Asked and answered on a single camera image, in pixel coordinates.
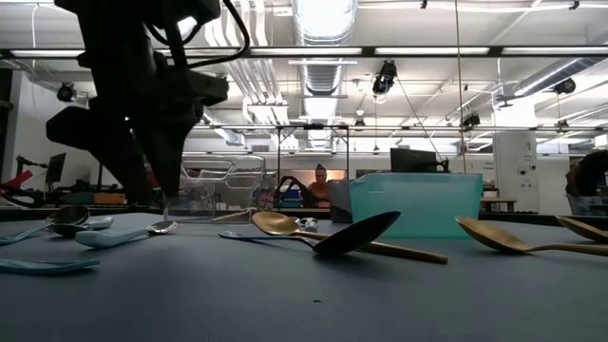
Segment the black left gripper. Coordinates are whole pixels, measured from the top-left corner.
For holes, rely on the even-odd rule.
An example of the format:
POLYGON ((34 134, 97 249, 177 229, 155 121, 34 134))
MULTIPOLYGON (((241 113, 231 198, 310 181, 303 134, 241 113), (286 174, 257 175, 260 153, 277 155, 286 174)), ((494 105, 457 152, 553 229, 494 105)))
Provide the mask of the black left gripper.
POLYGON ((153 186, 143 152, 167 198, 179 195, 186 137, 209 105, 209 76, 168 63, 157 50, 140 56, 80 53, 97 95, 46 123, 47 138, 89 152, 121 184, 131 205, 148 205, 153 186), (142 128, 142 148, 129 128, 142 128))

